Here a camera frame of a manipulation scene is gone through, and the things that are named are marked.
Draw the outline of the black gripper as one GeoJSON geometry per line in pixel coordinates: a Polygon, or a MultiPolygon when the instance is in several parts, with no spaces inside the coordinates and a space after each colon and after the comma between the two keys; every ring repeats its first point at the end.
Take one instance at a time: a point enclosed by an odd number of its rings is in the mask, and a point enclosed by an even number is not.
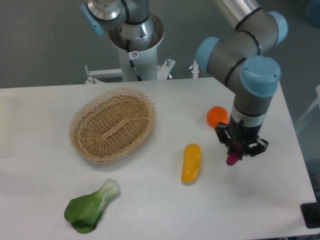
{"type": "Polygon", "coordinates": [[[231,117],[228,124],[219,122],[215,132],[220,143],[228,148],[227,154],[234,149],[236,142],[242,145],[243,155],[255,157],[265,152],[269,145],[267,140],[258,137],[261,126],[245,126],[243,120],[236,122],[231,117]]]}

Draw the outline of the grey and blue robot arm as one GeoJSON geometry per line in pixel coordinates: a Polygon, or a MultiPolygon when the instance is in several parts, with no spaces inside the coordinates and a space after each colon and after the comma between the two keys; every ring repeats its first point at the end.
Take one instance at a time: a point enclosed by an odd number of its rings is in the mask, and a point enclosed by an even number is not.
{"type": "MultiPolygon", "coordinates": [[[[284,40],[288,24],[281,14],[265,12],[255,0],[217,0],[215,4],[236,33],[227,40],[206,38],[197,48],[195,61],[235,95],[229,122],[219,122],[215,128],[228,149],[227,163],[233,165],[268,147],[259,131],[278,88],[281,68],[264,54],[284,40]]],[[[88,0],[80,9],[92,29],[98,35],[108,33],[118,47],[124,81],[157,78],[156,57],[145,52],[157,47],[163,30],[147,0],[88,0]]]]}

